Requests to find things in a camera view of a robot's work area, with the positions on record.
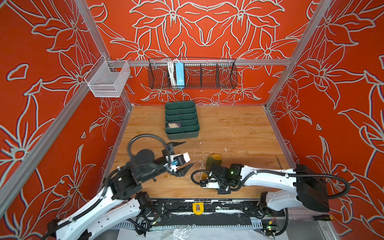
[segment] floral wallpaper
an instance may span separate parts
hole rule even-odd
[[[319,0],[87,0],[114,60],[166,57],[289,58]],[[283,66],[238,67],[231,90],[150,89],[145,67],[131,69],[132,103],[264,104]]]
[[[100,55],[73,0],[2,1],[0,19],[2,187]],[[0,239],[40,239],[94,197],[127,113],[121,98],[88,93],[0,219]]]
[[[88,92],[0,220],[0,239],[40,239],[49,221],[92,199],[129,111],[121,98]]]
[[[333,1],[271,107],[297,162],[350,182],[330,201],[341,239],[384,238],[383,39],[382,1]]]

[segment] yellow tape measure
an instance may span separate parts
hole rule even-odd
[[[204,203],[195,202],[192,204],[192,210],[196,215],[202,215],[204,212]]]

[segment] white cable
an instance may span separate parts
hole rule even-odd
[[[180,62],[180,61],[178,59],[174,59],[174,60],[169,59],[167,61],[169,79],[170,79],[170,83],[171,83],[172,86],[176,86],[177,85],[175,77],[174,77],[175,62]]]

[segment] wood surface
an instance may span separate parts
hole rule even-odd
[[[277,191],[261,186],[243,187],[230,195],[218,195],[217,190],[203,189],[194,184],[190,174],[197,169],[205,169],[208,155],[219,153],[223,156],[222,166],[239,163],[258,168],[283,169],[289,165],[279,146],[268,118],[261,106],[197,106],[200,134],[197,138],[173,140],[186,141],[175,147],[175,153],[188,152],[195,165],[184,177],[174,177],[168,173],[158,176],[157,182],[143,183],[143,191],[152,198],[259,198],[264,191]],[[135,106],[129,119],[121,145],[112,169],[124,166],[129,157],[127,145],[136,135],[155,134],[166,142],[171,142],[165,134],[164,106]],[[148,148],[161,157],[162,144],[151,138],[137,140],[132,146],[136,154]]]

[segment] green compartment tray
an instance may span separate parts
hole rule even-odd
[[[168,123],[181,123],[182,127],[167,128]],[[200,126],[194,101],[166,104],[166,134],[169,140],[197,137]]]

